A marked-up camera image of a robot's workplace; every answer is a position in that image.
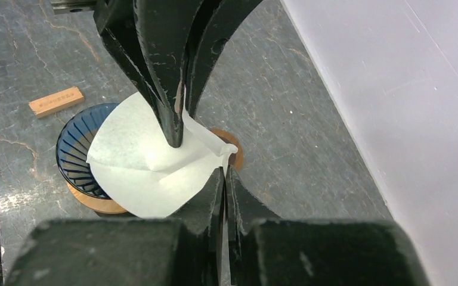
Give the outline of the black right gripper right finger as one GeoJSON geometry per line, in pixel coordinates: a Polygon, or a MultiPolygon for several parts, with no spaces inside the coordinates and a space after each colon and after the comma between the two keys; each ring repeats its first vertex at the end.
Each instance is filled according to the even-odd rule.
{"type": "Polygon", "coordinates": [[[233,285],[429,285],[413,244],[393,221],[283,219],[233,167],[225,195],[233,285]]]}

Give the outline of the blue ribbed plastic dripper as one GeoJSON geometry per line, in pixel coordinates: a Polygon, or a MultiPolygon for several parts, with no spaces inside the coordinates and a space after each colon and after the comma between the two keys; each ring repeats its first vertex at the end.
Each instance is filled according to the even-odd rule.
{"type": "Polygon", "coordinates": [[[99,128],[117,106],[117,103],[97,104],[80,111],[64,125],[55,146],[56,162],[63,178],[75,190],[92,198],[110,198],[86,161],[99,128]]]}

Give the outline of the light wooden ring holder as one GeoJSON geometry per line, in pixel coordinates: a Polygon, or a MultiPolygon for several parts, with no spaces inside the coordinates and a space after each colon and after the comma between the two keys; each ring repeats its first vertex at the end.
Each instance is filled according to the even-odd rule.
{"type": "Polygon", "coordinates": [[[122,214],[128,213],[127,210],[125,210],[123,207],[118,205],[113,200],[106,200],[106,199],[91,197],[89,195],[86,195],[78,191],[69,182],[66,182],[66,185],[69,191],[75,197],[75,199],[78,200],[78,202],[88,207],[89,209],[95,211],[96,213],[100,213],[104,215],[122,215],[122,214]]]}

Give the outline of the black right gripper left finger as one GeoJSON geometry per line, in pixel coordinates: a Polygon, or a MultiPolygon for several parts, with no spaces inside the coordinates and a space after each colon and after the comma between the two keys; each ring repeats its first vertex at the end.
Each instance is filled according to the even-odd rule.
{"type": "Polygon", "coordinates": [[[164,219],[56,219],[24,242],[7,285],[219,285],[224,171],[164,219]]]}

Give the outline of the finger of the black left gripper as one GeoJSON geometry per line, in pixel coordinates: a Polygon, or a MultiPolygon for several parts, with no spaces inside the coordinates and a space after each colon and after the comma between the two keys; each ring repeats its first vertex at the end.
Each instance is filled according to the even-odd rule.
{"type": "Polygon", "coordinates": [[[225,44],[262,0],[202,1],[187,41],[185,108],[196,111],[225,44]]]}
{"type": "Polygon", "coordinates": [[[150,104],[167,143],[182,144],[186,44],[201,1],[97,1],[103,45],[150,104]]]}

